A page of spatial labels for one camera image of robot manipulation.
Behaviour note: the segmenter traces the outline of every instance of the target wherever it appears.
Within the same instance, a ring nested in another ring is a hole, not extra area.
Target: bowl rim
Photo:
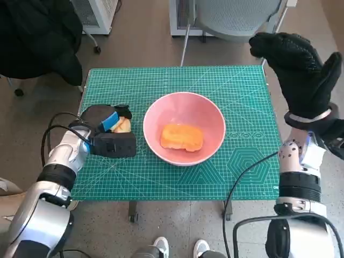
[[[155,104],[156,102],[158,102],[158,101],[160,101],[161,99],[166,98],[166,97],[168,97],[168,96],[174,95],[174,94],[192,94],[192,95],[196,95],[196,96],[198,96],[198,97],[201,97],[201,98],[203,98],[203,99],[209,101],[209,102],[219,111],[219,113],[220,113],[220,115],[221,115],[221,118],[222,118],[222,121],[223,121],[223,124],[224,124],[224,134],[222,135],[222,139],[221,139],[221,141],[220,141],[219,146],[215,149],[215,151],[213,152],[213,154],[210,154],[210,155],[206,156],[205,158],[200,159],[200,160],[198,160],[198,161],[196,161],[196,162],[172,162],[172,161],[170,161],[170,160],[168,160],[168,159],[166,159],[166,158],[163,158],[160,154],[158,154],[158,153],[151,147],[151,145],[149,144],[149,142],[147,141],[146,132],[145,132],[145,120],[146,120],[146,117],[147,117],[147,113],[150,111],[151,108],[153,108],[153,106],[154,106],[154,104]],[[197,93],[194,93],[194,92],[188,92],[188,91],[172,92],[172,93],[166,94],[166,95],[164,95],[164,96],[162,96],[162,97],[156,99],[156,100],[149,106],[149,108],[147,109],[147,111],[146,111],[146,113],[145,113],[145,116],[144,116],[144,121],[143,121],[143,123],[142,123],[142,127],[143,127],[142,129],[143,129],[143,132],[144,132],[145,141],[146,141],[148,147],[152,150],[152,152],[154,152],[154,154],[155,154],[156,156],[158,156],[158,157],[161,158],[162,160],[166,161],[167,163],[173,164],[173,165],[176,165],[176,166],[181,166],[181,167],[193,166],[193,165],[196,165],[196,164],[200,164],[200,163],[202,163],[203,161],[209,159],[212,155],[214,155],[214,154],[219,150],[219,148],[221,147],[221,145],[223,144],[223,142],[224,142],[224,140],[225,140],[225,135],[226,135],[226,120],[225,120],[225,117],[224,117],[224,115],[222,114],[221,110],[216,106],[216,104],[215,104],[213,101],[211,101],[210,99],[208,99],[208,98],[202,96],[201,94],[197,94]]]

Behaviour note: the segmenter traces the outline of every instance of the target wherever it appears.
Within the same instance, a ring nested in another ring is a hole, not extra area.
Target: cable
[[[48,133],[54,129],[54,128],[63,128],[65,130],[71,131],[72,133],[74,133],[76,136],[78,136],[81,140],[83,140],[84,142],[88,143],[89,145],[92,145],[92,142],[90,142],[89,140],[87,140],[84,136],[82,136],[81,134],[79,134],[76,130],[74,130],[73,128],[69,128],[63,125],[52,125],[49,126],[47,130],[45,130],[43,137],[42,137],[42,143],[41,143],[41,161],[42,161],[42,166],[44,167],[45,165],[45,157],[44,157],[44,147],[45,147],[45,140],[47,138]]]
[[[223,215],[223,220],[222,220],[222,231],[223,231],[223,235],[224,235],[224,242],[225,242],[225,248],[226,248],[226,253],[227,253],[227,256],[228,258],[231,258],[231,254],[230,254],[230,249],[228,247],[228,243],[227,243],[227,235],[226,235],[226,213],[227,213],[227,206],[228,206],[228,203],[230,202],[230,199],[233,195],[233,192],[235,190],[235,188],[237,187],[238,183],[240,182],[241,178],[244,176],[244,174],[249,171],[250,169],[254,168],[255,166],[257,166],[258,164],[262,163],[263,161],[265,160],[268,160],[269,158],[275,156],[278,152],[274,152],[266,157],[264,157],[263,159],[255,162],[254,164],[252,164],[251,166],[249,166],[247,169],[245,169],[241,174],[240,176],[238,177],[238,179],[235,181],[232,189],[230,190],[230,193],[227,197],[227,201],[226,201],[226,204],[225,204],[225,211],[224,211],[224,215]]]
[[[64,257],[65,257],[65,256],[63,255],[64,252],[79,252],[79,253],[82,253],[83,255],[85,255],[87,258],[92,258],[91,255],[85,253],[84,251],[78,250],[78,249],[67,249],[67,250],[59,251],[59,253],[60,253],[60,258],[64,258]]]
[[[325,222],[330,228],[332,229],[335,238],[338,243],[338,248],[339,248],[339,256],[341,258],[344,258],[344,252],[343,252],[343,244],[340,239],[339,233],[335,226],[332,224],[332,222],[325,218],[324,216],[318,215],[316,213],[299,213],[299,214],[291,214],[291,215],[286,215],[286,216],[266,216],[266,217],[257,217],[257,218],[250,218],[250,219],[244,219],[241,222],[238,222],[235,224],[233,228],[233,249],[234,249],[234,258],[239,258],[239,250],[238,250],[238,238],[237,238],[237,232],[238,228],[242,225],[245,225],[247,223],[252,223],[252,222],[257,222],[257,221],[265,221],[265,220],[276,220],[276,219],[296,219],[300,217],[314,217],[317,219],[322,220]]]
[[[79,117],[79,116],[77,116],[77,115],[75,115],[75,114],[73,114],[73,113],[71,113],[71,112],[59,112],[59,113],[55,114],[55,115],[50,119],[50,122],[49,122],[48,127],[51,127],[51,126],[53,125],[53,122],[54,122],[55,118],[58,117],[58,116],[60,116],[60,115],[62,115],[62,114],[68,114],[68,115],[70,115],[70,116],[73,116],[73,117],[77,118],[77,119],[80,120],[81,122],[86,123],[86,121],[83,120],[81,117]],[[52,146],[51,146],[50,131],[49,131],[49,132],[48,132],[48,153],[50,153],[51,150],[52,150]]]

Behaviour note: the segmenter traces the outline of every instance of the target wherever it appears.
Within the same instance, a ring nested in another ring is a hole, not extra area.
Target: black jacket
[[[0,0],[0,75],[25,79],[54,71],[81,85],[75,56],[81,34],[69,0]]]

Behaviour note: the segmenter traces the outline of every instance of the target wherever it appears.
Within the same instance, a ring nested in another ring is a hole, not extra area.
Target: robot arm
[[[292,128],[280,147],[278,215],[316,213],[326,217],[321,203],[320,165],[325,149],[311,131]],[[272,220],[266,242],[268,257],[334,257],[329,227],[314,219]]]
[[[89,139],[88,128],[74,129]],[[32,257],[33,253],[50,257],[62,249],[74,223],[66,209],[70,192],[88,154],[89,147],[79,137],[69,131],[64,134],[11,223],[5,258]]]
[[[279,216],[312,213],[326,218],[320,186],[325,145],[344,159],[344,121],[329,103],[342,56],[335,52],[323,64],[310,42],[296,34],[258,33],[249,43],[251,54],[266,58],[276,73],[289,107],[284,118],[292,127],[278,153],[279,197],[274,210]],[[266,251],[269,257],[334,257],[329,226],[316,216],[272,220]]]
[[[51,257],[61,251],[73,226],[73,215],[67,210],[77,173],[88,154],[104,157],[135,155],[133,133],[111,133],[120,117],[131,119],[128,106],[94,105],[70,124],[88,143],[67,131],[50,152],[37,182],[27,191],[8,231],[5,258]]]

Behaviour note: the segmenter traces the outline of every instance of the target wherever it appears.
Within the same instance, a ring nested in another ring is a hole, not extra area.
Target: gray mesh chair
[[[248,42],[262,25],[265,25],[266,32],[277,32],[287,8],[295,7],[297,0],[188,0],[188,3],[188,27],[181,66],[191,26],[221,39]]]

